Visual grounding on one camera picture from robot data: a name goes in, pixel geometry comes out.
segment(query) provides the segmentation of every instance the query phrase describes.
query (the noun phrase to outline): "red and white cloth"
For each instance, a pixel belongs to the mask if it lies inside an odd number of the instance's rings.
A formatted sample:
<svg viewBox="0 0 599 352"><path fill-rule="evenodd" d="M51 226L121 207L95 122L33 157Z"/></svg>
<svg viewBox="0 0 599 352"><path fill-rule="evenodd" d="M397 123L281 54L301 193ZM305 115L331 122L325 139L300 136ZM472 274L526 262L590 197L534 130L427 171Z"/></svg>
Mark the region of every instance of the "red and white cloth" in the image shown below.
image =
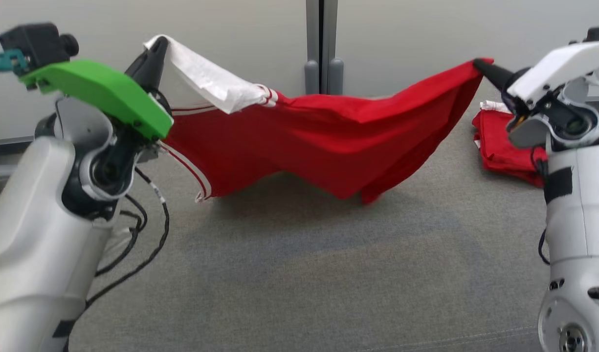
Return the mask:
<svg viewBox="0 0 599 352"><path fill-rule="evenodd" d="M480 103L480 112L473 119L473 126L478 132L473 137L480 148L484 169L522 178L523 180L543 187L543 178L532 165L532 150L517 149L509 139L506 126L512 119L505 105L495 102ZM534 160L547 160L542 148L534 151Z"/></svg>
<svg viewBox="0 0 599 352"><path fill-rule="evenodd" d="M338 198L360 192L362 202L372 202L431 156L482 78L468 62L381 100L321 94L286 98L228 76L170 43L171 62L197 93L214 95L208 101L218 108L175 109L175 125L164 141L201 184L199 200L286 171ZM203 67L203 74L194 67ZM226 78L232 82L225 84ZM246 103L243 89L250 99Z"/></svg>

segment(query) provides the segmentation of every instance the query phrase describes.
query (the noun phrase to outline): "white panel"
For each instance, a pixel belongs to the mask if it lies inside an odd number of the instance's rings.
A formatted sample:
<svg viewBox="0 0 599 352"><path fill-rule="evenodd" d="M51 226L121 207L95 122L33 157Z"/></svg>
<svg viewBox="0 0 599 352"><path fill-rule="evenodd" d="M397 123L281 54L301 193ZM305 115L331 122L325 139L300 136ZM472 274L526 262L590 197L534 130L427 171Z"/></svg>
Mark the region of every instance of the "white panel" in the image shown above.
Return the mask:
<svg viewBox="0 0 599 352"><path fill-rule="evenodd" d="M510 69L599 26L599 0L340 0L344 94L380 96L476 57Z"/></svg>
<svg viewBox="0 0 599 352"><path fill-rule="evenodd" d="M288 96L304 92L305 1L0 0L0 32L28 22L54 22L76 36L78 58L120 71L145 40L163 33L246 80ZM201 103L169 67L161 91L172 105ZM26 93L13 74L0 75L0 139L32 134L53 100Z"/></svg>

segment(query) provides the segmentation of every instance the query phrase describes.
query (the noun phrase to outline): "folded red cloth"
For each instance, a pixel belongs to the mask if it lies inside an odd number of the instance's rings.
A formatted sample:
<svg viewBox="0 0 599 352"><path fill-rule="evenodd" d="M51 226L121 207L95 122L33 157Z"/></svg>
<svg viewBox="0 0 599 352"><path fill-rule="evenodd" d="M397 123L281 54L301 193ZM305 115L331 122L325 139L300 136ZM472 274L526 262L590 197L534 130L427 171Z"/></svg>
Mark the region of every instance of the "folded red cloth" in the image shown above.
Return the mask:
<svg viewBox="0 0 599 352"><path fill-rule="evenodd" d="M532 164L532 150L517 149L508 139L506 125L511 119L512 114L494 110L480 110L473 119L473 126L478 129L473 139L480 141L483 167L543 187L543 178ZM533 157L547 160L542 148L536 149Z"/></svg>
<svg viewBox="0 0 599 352"><path fill-rule="evenodd" d="M338 198L360 192L369 203L431 156L481 78L469 62L381 100L286 98L263 86L266 102L236 113L176 110L165 143L200 181L200 198L225 196L284 170Z"/></svg>

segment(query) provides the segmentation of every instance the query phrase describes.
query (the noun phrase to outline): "gray fabric surface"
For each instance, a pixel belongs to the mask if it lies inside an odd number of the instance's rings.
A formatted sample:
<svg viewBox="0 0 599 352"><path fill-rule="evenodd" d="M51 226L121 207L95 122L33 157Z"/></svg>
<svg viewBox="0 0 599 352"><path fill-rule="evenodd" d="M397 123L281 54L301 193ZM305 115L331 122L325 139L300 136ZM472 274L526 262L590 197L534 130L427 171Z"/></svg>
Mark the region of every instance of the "gray fabric surface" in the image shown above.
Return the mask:
<svg viewBox="0 0 599 352"><path fill-rule="evenodd" d="M545 201L481 169L471 120L485 99L498 100L487 83L422 169L368 206L288 174L197 204L181 165L143 165L168 200L167 244L84 314L71 351L539 351ZM137 180L133 194L149 227L93 291L160 237L154 193Z"/></svg>

